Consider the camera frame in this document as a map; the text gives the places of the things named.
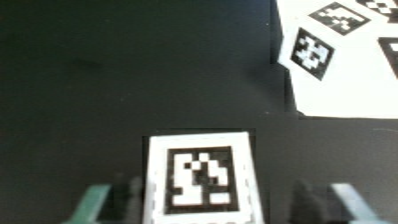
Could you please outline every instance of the white border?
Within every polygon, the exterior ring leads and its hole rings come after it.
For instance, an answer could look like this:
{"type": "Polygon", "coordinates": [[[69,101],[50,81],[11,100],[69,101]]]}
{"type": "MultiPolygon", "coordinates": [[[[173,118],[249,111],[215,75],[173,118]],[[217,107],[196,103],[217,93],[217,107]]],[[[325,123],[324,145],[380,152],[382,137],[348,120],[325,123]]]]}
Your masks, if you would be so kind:
{"type": "Polygon", "coordinates": [[[263,224],[249,134],[217,133],[155,136],[149,141],[144,224],[263,224]],[[164,214],[167,149],[231,146],[240,211],[164,214]]]}

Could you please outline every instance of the white card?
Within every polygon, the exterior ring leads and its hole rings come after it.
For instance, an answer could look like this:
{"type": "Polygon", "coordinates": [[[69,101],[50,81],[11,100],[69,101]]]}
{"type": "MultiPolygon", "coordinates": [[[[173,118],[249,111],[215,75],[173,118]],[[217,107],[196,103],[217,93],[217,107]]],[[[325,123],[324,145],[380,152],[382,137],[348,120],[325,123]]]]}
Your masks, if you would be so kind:
{"type": "Polygon", "coordinates": [[[263,224],[249,134],[151,137],[144,224],[263,224]]]}
{"type": "Polygon", "coordinates": [[[309,116],[398,118],[396,24],[356,1],[316,7],[290,26],[279,55],[297,109],[309,116]]]}

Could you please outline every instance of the black table surface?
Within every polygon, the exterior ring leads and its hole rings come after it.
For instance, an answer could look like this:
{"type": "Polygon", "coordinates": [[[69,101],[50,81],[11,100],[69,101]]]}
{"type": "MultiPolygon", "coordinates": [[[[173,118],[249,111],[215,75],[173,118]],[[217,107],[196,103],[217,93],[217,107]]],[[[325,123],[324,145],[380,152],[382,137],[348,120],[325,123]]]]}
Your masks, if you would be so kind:
{"type": "Polygon", "coordinates": [[[267,0],[0,2],[0,223],[61,223],[185,128],[256,130],[268,223],[297,179],[350,182],[398,223],[398,122],[299,116],[281,39],[267,0]]]}

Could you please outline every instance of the black and white marker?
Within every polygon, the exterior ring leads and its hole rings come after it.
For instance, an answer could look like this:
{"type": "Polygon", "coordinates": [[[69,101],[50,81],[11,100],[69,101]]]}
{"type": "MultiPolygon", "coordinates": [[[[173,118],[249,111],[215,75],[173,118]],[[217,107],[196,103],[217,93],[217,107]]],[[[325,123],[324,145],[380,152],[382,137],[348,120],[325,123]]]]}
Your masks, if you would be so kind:
{"type": "Polygon", "coordinates": [[[149,140],[144,224],[263,224],[249,134],[149,140]]]}

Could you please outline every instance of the dark surface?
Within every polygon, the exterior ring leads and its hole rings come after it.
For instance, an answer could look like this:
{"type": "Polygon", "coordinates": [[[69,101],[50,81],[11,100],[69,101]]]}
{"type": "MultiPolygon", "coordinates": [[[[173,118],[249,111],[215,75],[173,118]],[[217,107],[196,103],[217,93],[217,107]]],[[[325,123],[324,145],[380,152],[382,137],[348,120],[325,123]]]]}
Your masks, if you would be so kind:
{"type": "Polygon", "coordinates": [[[256,128],[272,224],[300,178],[398,222],[398,122],[299,119],[274,15],[267,0],[0,2],[0,223],[68,219],[85,187],[142,174],[158,128],[256,128]]]}

